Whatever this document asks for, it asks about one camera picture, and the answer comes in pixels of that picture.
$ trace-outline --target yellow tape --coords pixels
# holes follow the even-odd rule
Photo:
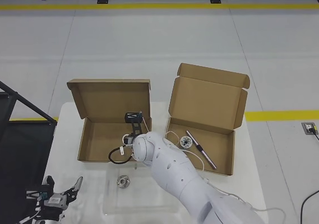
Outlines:
[[[137,9],[319,10],[319,4],[133,3],[133,4],[0,5],[0,10],[137,10]]]
[[[245,112],[248,122],[281,120],[319,120],[319,110],[252,111]]]
[[[58,117],[54,116],[53,119],[58,121]],[[10,121],[15,121],[15,120],[46,120],[46,118],[11,118]]]

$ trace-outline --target open cardboard box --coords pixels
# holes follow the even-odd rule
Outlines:
[[[123,145],[123,135],[132,133],[132,124],[124,121],[127,112],[142,111],[151,130],[149,80],[75,79],[67,86],[81,119],[85,119],[78,160],[108,162],[110,151]],[[144,123],[141,128],[147,133]],[[117,151],[112,159],[124,161],[131,154],[129,149],[124,156]]]
[[[203,147],[217,169],[214,170],[195,145],[189,149],[204,162],[205,170],[223,175],[233,175],[234,129],[243,121],[250,80],[246,74],[182,63],[174,81],[169,104],[167,130],[179,138],[189,130]],[[175,135],[167,139],[176,143]],[[187,154],[197,169],[202,163],[192,154]]]

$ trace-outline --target black cable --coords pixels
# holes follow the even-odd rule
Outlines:
[[[125,164],[126,162],[128,162],[129,160],[131,160],[132,155],[131,155],[127,160],[125,160],[125,161],[123,161],[123,162],[114,162],[110,156],[112,155],[113,152],[115,152],[115,151],[117,151],[117,150],[119,150],[119,149],[120,149],[120,147],[115,148],[114,150],[112,150],[112,151],[108,154],[108,159],[109,159],[109,161],[111,161],[111,162],[114,163],[114,164]]]
[[[318,138],[318,136],[316,135],[315,129],[310,128],[310,129],[309,129],[309,132],[312,132],[312,133],[315,135],[315,137],[317,138],[317,140],[319,141],[319,138]],[[300,224],[303,224],[303,209],[304,209],[304,204],[305,204],[305,202],[306,202],[309,198],[311,198],[312,196],[314,196],[314,195],[317,194],[317,193],[319,193],[319,190],[316,191],[316,192],[314,192],[313,194],[309,195],[309,197],[307,197],[307,198],[303,201],[303,203],[301,204]]]

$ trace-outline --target floor outlet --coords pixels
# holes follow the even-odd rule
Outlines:
[[[316,131],[316,135],[318,135],[318,131],[314,122],[302,122],[301,125],[303,126],[304,132],[306,135],[313,136],[314,134],[309,131],[310,128],[314,128]]]

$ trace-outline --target transparent container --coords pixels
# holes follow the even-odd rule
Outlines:
[[[127,175],[130,179],[129,186],[124,189],[117,186],[117,179],[122,175]],[[108,163],[103,199],[105,215],[176,213],[178,210],[178,199],[158,186],[148,167],[138,162],[121,165]]]

